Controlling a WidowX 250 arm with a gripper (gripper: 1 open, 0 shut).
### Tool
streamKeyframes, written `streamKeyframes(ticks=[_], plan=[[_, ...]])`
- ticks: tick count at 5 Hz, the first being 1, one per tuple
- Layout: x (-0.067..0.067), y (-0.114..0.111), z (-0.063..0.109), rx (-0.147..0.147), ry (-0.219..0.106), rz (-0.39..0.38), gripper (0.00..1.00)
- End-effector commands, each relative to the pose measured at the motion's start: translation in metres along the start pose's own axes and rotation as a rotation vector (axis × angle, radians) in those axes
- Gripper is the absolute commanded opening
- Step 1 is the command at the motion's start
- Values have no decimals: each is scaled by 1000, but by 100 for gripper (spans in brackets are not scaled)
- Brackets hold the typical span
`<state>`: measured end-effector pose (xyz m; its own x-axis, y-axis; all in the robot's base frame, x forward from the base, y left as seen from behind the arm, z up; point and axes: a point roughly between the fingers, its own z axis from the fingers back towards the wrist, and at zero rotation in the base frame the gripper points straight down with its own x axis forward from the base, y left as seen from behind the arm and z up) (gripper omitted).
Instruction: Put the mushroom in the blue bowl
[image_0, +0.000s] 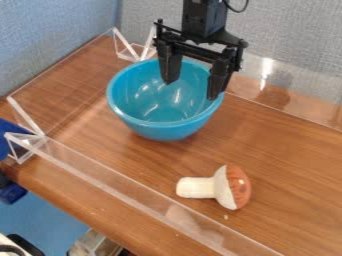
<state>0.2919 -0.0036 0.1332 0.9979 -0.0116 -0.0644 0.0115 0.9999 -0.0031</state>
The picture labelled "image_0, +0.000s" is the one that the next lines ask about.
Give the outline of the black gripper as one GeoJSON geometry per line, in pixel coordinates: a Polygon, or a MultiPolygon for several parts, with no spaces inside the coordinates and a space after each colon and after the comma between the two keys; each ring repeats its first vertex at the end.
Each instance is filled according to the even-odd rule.
{"type": "Polygon", "coordinates": [[[234,71],[241,69],[249,43],[226,30],[229,11],[237,12],[230,0],[183,0],[179,28],[162,18],[155,22],[154,45],[160,75],[166,84],[179,79],[183,56],[213,63],[207,99],[215,100],[226,90],[234,71]]]}

